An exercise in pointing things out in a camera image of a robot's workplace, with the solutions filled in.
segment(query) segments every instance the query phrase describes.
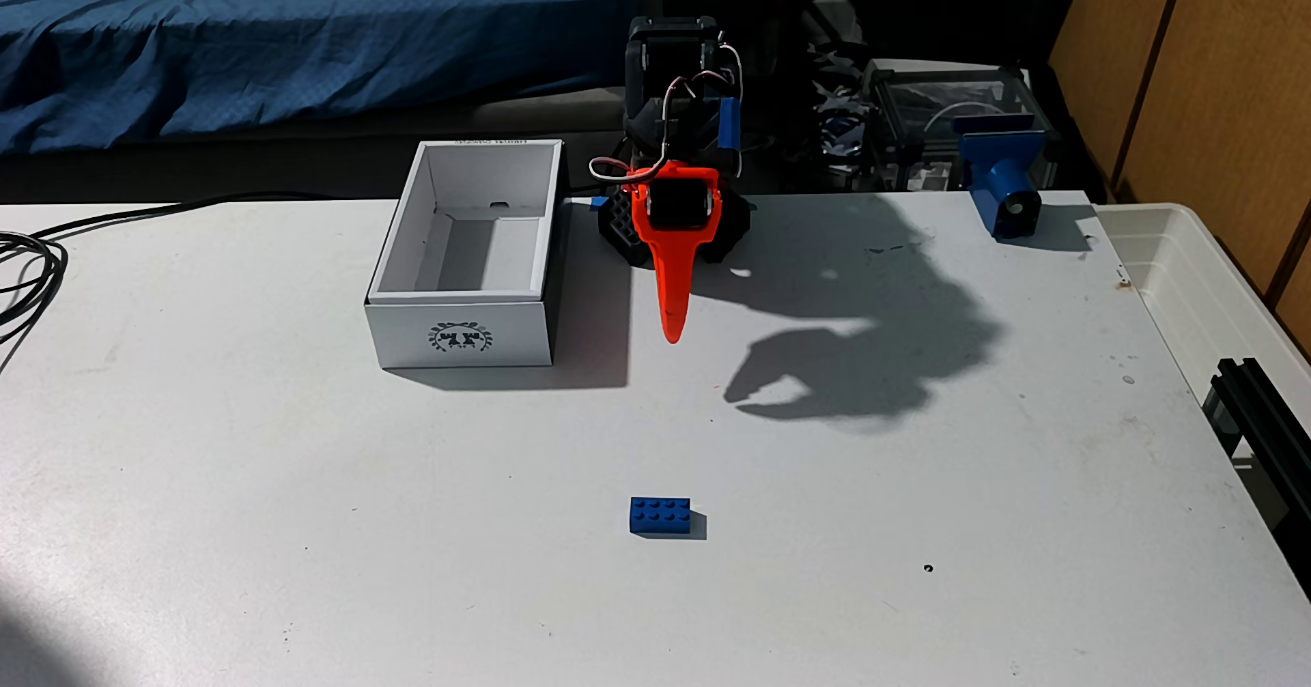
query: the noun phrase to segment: open box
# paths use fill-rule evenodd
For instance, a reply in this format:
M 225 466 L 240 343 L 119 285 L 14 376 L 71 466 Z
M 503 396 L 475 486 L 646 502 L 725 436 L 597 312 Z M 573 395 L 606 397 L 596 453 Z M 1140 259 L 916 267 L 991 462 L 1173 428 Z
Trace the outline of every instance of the open box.
M 568 193 L 561 140 L 420 142 L 364 299 L 379 364 L 549 364 Z

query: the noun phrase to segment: wooden wall panel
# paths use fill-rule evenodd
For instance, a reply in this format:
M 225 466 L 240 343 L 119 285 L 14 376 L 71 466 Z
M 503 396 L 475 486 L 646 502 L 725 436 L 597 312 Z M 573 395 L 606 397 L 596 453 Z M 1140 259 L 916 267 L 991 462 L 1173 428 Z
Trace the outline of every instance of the wooden wall panel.
M 1051 51 L 1066 105 L 1105 177 L 1120 156 L 1164 8 L 1165 0 L 1074 0 Z
M 1197 210 L 1264 291 L 1308 165 L 1311 0 L 1179 0 L 1117 190 Z
M 1289 279 L 1276 313 L 1289 328 L 1293 340 L 1311 354 L 1311 249 L 1302 253 L 1302 261 Z

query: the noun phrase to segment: blue 3d printed part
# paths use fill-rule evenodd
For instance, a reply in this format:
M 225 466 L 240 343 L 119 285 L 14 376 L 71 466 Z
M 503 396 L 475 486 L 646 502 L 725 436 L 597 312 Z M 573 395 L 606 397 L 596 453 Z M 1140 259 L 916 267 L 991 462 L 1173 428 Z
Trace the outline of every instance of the blue 3d printed part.
M 1012 127 L 1032 123 L 1032 113 L 960 117 L 952 122 L 961 135 L 961 185 L 973 195 L 983 226 L 996 239 L 1030 237 L 1038 228 L 1042 199 L 1029 181 L 1029 168 L 1042 153 L 1046 135 Z
M 633 534 L 691 534 L 690 498 L 633 498 L 628 509 L 628 530 Z
M 742 149 L 742 102 L 737 97 L 720 100 L 720 149 Z

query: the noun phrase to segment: blue bed sheet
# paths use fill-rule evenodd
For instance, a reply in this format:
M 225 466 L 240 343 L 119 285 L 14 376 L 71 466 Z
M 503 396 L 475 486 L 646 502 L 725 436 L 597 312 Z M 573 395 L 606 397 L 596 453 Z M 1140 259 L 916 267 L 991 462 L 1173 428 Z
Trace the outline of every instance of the blue bed sheet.
M 0 156 L 615 85 L 633 0 L 0 0 Z

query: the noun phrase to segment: printed logo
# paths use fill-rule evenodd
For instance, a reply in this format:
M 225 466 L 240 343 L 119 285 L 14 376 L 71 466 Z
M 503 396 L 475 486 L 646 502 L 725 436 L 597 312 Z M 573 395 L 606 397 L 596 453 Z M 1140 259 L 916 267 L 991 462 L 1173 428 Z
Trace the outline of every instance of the printed logo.
M 439 351 L 475 349 L 486 351 L 492 349 L 492 332 L 486 326 L 480 326 L 475 321 L 464 324 L 438 324 L 427 332 L 427 344 Z

